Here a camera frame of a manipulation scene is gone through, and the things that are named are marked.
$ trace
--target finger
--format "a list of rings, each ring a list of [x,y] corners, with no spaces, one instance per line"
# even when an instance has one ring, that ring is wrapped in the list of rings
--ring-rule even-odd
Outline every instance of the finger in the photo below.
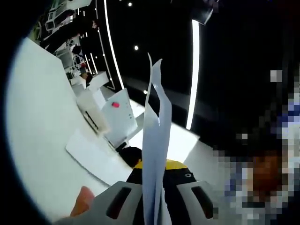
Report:
[[[94,198],[92,191],[88,187],[82,186],[70,216],[75,217],[87,211]]]

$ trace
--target black object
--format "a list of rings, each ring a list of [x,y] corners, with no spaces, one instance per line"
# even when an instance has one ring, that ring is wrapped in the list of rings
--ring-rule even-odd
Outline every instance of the black object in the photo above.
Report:
[[[112,204],[109,206],[106,215],[112,219],[117,219],[126,198],[128,197],[131,189],[123,187],[122,190],[115,196]]]
[[[213,217],[213,204],[207,194],[203,191],[201,187],[193,187],[192,192],[196,196],[198,202],[200,203],[205,217],[211,219]]]
[[[135,168],[127,179],[127,182],[134,184],[142,184],[142,169]],[[165,170],[163,178],[163,187],[165,189],[165,202],[170,213],[173,225],[191,224],[188,210],[185,206],[183,198],[177,189],[177,185],[196,182],[193,173],[188,168]],[[134,224],[143,224],[143,201],[139,202],[139,206],[135,213]],[[212,215],[212,207],[206,207],[208,215]]]
[[[88,77],[86,78],[86,83],[88,84],[88,83],[90,83],[90,82],[91,82],[91,80],[92,80],[93,76],[92,76],[92,74],[91,74],[91,73],[87,73],[87,75],[88,75]]]
[[[54,53],[63,43],[72,37],[83,34],[92,29],[93,21],[86,17],[77,17],[73,22],[62,26],[58,31],[40,43],[42,48],[47,48],[47,51]]]
[[[80,64],[80,58],[79,58],[79,57],[76,57],[76,58],[75,58],[75,62],[76,62],[77,64]]]
[[[135,167],[139,160],[142,159],[142,150],[137,147],[128,147],[123,149],[117,149],[117,152],[122,157],[122,159],[130,167]]]
[[[81,47],[79,45],[76,45],[73,50],[72,53],[78,55],[81,52]]]
[[[125,146],[127,145],[126,142],[123,142],[119,147],[116,148],[116,152],[120,152]]]

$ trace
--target paper sheet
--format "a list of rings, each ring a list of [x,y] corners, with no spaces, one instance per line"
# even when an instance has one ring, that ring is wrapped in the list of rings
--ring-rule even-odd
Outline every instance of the paper sheet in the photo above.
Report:
[[[161,85],[160,64],[162,60],[156,62],[152,67],[151,57],[149,54],[148,56],[151,68],[143,128],[142,192],[145,224],[156,225],[158,223],[163,176],[170,139],[172,105]],[[160,101],[159,118],[148,103],[152,84]]]
[[[69,139],[66,150],[86,170],[108,185],[126,181],[132,169],[115,153],[108,155],[103,146],[87,140],[79,129]]]

